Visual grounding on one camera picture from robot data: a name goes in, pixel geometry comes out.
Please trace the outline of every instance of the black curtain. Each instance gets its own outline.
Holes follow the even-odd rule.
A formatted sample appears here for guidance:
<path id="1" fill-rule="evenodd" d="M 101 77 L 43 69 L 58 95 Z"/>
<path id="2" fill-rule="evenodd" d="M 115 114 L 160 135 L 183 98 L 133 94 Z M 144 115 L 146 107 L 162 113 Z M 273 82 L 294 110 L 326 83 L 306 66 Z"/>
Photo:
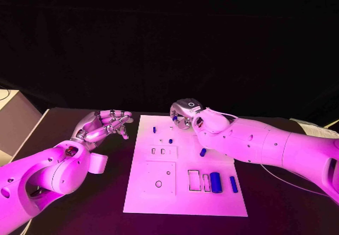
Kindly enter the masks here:
<path id="1" fill-rule="evenodd" d="M 0 85 L 46 108 L 339 114 L 335 1 L 0 3 Z"/>

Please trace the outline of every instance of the blue cylinder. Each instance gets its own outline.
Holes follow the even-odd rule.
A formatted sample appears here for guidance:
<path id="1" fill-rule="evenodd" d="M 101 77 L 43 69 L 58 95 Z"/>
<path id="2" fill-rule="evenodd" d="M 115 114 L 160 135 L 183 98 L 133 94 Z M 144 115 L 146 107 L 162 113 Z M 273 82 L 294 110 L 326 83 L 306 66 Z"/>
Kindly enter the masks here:
<path id="1" fill-rule="evenodd" d="M 206 149 L 203 148 L 202 151 L 200 151 L 200 156 L 202 157 L 205 156 L 205 153 L 206 153 Z"/>
<path id="2" fill-rule="evenodd" d="M 213 193 L 221 193 L 222 188 L 221 188 L 221 174 L 218 172 L 212 172 L 209 174 L 211 177 L 211 187 L 212 187 L 212 192 Z"/>
<path id="3" fill-rule="evenodd" d="M 231 185 L 232 185 L 234 192 L 238 192 L 237 183 L 235 183 L 235 177 L 231 176 L 229 179 L 231 179 Z"/>

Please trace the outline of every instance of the dark table surface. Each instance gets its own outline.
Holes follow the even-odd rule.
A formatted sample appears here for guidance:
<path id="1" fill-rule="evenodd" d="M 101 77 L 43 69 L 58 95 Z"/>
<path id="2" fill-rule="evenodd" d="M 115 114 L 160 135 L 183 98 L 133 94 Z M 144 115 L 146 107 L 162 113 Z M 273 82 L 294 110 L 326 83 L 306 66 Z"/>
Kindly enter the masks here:
<path id="1" fill-rule="evenodd" d="M 53 108 L 32 133 L 14 160 L 68 140 L 92 110 Z M 258 164 L 235 161 L 248 217 L 123 213 L 140 115 L 128 123 L 130 139 L 110 135 L 95 153 L 108 156 L 104 174 L 88 173 L 79 189 L 58 199 L 32 220 L 27 235 L 52 234 L 339 234 L 339 206 L 330 198 L 290 186 Z M 294 121 L 247 117 L 304 134 Z M 268 169 L 288 182 L 320 191 L 313 183 L 284 169 Z M 22 226 L 12 234 L 20 234 Z"/>

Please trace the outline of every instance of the peg board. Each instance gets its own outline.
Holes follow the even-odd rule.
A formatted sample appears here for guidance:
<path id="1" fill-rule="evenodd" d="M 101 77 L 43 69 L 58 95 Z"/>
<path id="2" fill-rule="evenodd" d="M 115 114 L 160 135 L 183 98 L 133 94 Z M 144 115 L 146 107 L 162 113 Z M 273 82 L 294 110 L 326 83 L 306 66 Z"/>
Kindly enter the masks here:
<path id="1" fill-rule="evenodd" d="M 211 149 L 200 157 L 200 150 L 193 128 L 180 130 L 170 117 L 141 115 L 125 213 L 247 217 L 234 159 Z M 189 190 L 189 170 L 199 171 L 200 191 Z M 203 175 L 212 172 L 221 174 L 222 193 L 203 190 Z M 231 176 L 235 177 L 238 193 L 232 191 Z"/>

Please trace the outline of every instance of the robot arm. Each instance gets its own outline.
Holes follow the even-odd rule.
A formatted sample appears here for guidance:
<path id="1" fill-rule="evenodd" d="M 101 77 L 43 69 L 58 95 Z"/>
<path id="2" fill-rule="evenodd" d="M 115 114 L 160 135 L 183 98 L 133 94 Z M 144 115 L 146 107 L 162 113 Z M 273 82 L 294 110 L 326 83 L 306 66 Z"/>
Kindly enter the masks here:
<path id="1" fill-rule="evenodd" d="M 0 168 L 0 234 L 9 234 L 78 189 L 88 172 L 104 172 L 107 156 L 89 151 L 111 133 L 128 138 L 124 123 L 133 122 L 130 117 L 124 111 L 91 112 L 69 141 Z M 27 185 L 39 190 L 29 193 Z"/>
<path id="2" fill-rule="evenodd" d="M 206 149 L 242 162 L 274 165 L 300 174 L 339 203 L 339 139 L 291 133 L 260 121 L 203 109 L 195 99 L 173 103 L 170 117 L 180 129 L 192 125 Z"/>

